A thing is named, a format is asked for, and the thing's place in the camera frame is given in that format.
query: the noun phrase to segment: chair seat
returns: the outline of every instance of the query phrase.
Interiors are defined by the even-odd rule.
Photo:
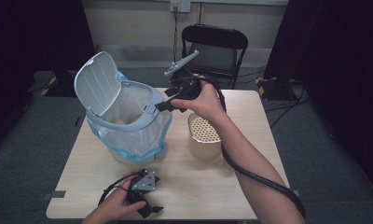
[[[192,44],[189,52],[199,52],[186,67],[191,70],[214,71],[217,74],[233,76],[236,70],[237,50]]]

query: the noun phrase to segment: chair backrest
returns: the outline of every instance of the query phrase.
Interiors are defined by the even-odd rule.
[[[204,24],[186,27],[182,33],[182,40],[183,58],[187,56],[186,41],[227,49],[243,49],[243,51],[248,47],[248,39],[242,32]]]

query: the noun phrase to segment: person's right hand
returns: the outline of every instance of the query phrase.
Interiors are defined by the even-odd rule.
[[[173,99],[171,103],[178,108],[193,110],[203,119],[214,122],[225,114],[225,111],[218,99],[214,86],[206,81],[201,81],[200,84],[201,92],[195,100]]]

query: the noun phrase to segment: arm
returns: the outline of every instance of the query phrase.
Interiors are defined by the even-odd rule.
[[[129,188],[131,179],[127,178],[123,184],[119,184],[121,188],[115,189],[96,209],[94,209],[85,219],[83,224],[104,224],[109,221],[118,220],[121,217],[131,212],[137,211],[145,206],[145,202],[134,204],[126,203],[128,192],[125,189]]]
[[[245,138],[225,113],[214,87],[201,82],[200,96],[193,100],[172,100],[172,105],[193,110],[215,128],[228,155],[250,172],[285,186],[271,163]],[[302,215],[286,196],[236,172],[242,191],[262,223],[304,223]]]

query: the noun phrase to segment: trash can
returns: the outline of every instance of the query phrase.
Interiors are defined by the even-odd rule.
[[[172,113],[156,109],[155,104],[163,102],[158,90],[126,79],[107,52],[89,59],[74,85],[92,132],[116,160],[147,166],[165,156]]]

